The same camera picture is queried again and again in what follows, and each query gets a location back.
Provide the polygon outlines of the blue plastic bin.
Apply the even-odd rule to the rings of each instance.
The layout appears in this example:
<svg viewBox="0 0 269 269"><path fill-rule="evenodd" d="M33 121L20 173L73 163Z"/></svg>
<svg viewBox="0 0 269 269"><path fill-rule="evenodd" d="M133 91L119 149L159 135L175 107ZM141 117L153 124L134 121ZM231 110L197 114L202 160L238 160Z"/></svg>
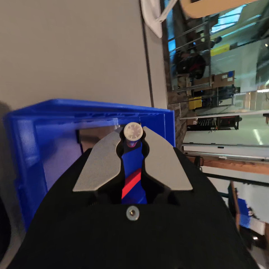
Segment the blue plastic bin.
<svg viewBox="0 0 269 269"><path fill-rule="evenodd" d="M176 146L174 111L167 109L52 99L5 115L26 231L49 189L82 155L78 131L129 122L149 127Z"/></svg>

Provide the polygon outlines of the red plastic bar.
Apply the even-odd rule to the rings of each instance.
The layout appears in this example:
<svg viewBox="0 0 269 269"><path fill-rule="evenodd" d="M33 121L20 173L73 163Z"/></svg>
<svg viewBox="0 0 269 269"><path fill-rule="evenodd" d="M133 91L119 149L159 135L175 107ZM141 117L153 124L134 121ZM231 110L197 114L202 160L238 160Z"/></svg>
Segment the red plastic bar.
<svg viewBox="0 0 269 269"><path fill-rule="evenodd" d="M122 189L122 199L132 190L132 188L141 180L141 168L137 169L125 179L125 185Z"/></svg>

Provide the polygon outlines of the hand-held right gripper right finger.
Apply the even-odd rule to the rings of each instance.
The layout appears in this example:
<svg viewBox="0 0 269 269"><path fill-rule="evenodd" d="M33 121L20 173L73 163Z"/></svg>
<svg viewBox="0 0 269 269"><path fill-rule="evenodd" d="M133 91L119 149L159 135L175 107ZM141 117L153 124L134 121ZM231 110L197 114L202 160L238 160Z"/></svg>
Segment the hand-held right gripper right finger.
<svg viewBox="0 0 269 269"><path fill-rule="evenodd" d="M174 147L143 127L141 185L148 204L177 204L175 194L193 191Z"/></svg>

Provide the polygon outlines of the grey desk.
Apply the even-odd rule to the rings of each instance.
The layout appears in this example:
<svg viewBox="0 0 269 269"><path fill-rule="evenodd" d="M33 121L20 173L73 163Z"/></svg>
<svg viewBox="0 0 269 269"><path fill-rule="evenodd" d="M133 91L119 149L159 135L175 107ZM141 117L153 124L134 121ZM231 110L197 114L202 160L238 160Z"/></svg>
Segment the grey desk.
<svg viewBox="0 0 269 269"><path fill-rule="evenodd" d="M7 113L52 99L167 109L163 44L147 28L140 1L1 1L2 200L14 194L21 213ZM49 189L7 268L173 267L165 204L73 192L91 150Z"/></svg>

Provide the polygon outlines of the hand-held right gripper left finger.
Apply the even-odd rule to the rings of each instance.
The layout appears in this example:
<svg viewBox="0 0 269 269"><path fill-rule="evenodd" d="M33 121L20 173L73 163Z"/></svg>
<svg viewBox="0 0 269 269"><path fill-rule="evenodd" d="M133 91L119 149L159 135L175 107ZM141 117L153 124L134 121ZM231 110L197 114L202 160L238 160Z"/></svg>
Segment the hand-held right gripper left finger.
<svg viewBox="0 0 269 269"><path fill-rule="evenodd" d="M120 204L124 187L123 128L119 127L96 143L73 188L89 193L99 203Z"/></svg>

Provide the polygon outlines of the glass railing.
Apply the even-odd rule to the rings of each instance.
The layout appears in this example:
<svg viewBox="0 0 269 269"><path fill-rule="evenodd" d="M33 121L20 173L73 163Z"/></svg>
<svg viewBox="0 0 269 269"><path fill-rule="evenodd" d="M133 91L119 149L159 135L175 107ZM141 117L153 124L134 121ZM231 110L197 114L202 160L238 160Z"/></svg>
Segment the glass railing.
<svg viewBox="0 0 269 269"><path fill-rule="evenodd" d="M196 18L178 1L166 19L168 103L222 106L236 93L268 89L268 1Z"/></svg>

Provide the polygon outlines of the white document stand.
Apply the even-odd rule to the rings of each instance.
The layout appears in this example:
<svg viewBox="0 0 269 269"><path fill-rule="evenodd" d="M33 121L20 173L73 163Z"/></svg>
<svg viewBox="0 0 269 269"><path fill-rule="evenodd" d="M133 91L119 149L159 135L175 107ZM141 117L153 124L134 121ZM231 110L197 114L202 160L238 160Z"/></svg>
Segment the white document stand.
<svg viewBox="0 0 269 269"><path fill-rule="evenodd" d="M162 22L166 20L176 3L177 0L169 1L168 5L161 11L160 0L140 0L143 19L158 38L163 36Z"/></svg>

